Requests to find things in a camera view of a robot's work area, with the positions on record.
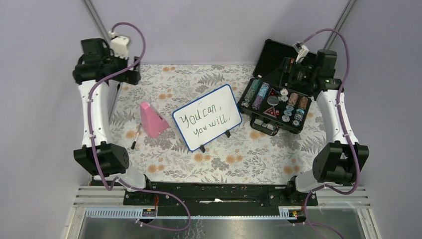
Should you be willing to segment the silver black marker pen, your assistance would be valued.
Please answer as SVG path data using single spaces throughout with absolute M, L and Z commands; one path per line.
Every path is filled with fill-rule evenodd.
M 136 146 L 136 143 L 137 143 L 137 140 L 138 140 L 138 138 L 139 138 L 139 135 L 140 135 L 141 129 L 142 129 L 142 123 L 140 123 L 140 124 L 138 125 L 136 135 L 135 135 L 134 140 L 133 140 L 133 142 L 132 142 L 132 144 L 131 144 L 131 147 L 130 147 L 132 150 L 134 150 L 134 148 L 135 148 L 135 146 Z

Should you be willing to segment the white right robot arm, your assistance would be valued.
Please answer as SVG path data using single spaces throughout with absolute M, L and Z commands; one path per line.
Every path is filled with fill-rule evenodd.
M 312 96 L 321 114 L 326 146 L 315 157 L 312 169 L 294 177 L 285 192 L 288 203 L 298 205 L 305 193 L 335 185 L 358 186 L 360 172 L 368 156 L 367 146 L 359 143 L 348 120 L 344 103 L 344 80 L 336 79 L 337 53 L 318 50 L 314 61 L 306 56 L 284 58 L 279 70 L 280 86 Z

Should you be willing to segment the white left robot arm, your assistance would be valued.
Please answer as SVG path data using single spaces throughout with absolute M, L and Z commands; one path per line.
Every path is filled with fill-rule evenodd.
M 74 159 L 90 175 L 111 190 L 122 183 L 144 205 L 154 200 L 153 189 L 146 186 L 146 176 L 131 165 L 125 147 L 115 144 L 109 130 L 109 80 L 136 85 L 140 80 L 139 59 L 128 66 L 127 36 L 115 36 L 107 43 L 101 38 L 81 41 L 83 54 L 72 72 L 83 104 L 84 132 L 82 147 L 73 152 Z

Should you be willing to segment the blue framed whiteboard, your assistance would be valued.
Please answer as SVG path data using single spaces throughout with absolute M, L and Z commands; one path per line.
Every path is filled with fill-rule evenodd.
M 173 111 L 172 118 L 190 152 L 242 123 L 232 87 L 225 84 Z

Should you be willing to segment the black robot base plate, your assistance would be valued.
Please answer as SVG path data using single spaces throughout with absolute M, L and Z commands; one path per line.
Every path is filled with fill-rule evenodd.
M 304 204 L 317 206 L 316 196 L 306 197 L 291 183 L 216 184 L 147 182 L 147 193 L 126 192 L 125 206 L 151 206 L 159 216 L 231 217 L 277 216 L 279 207 L 301 209 Z

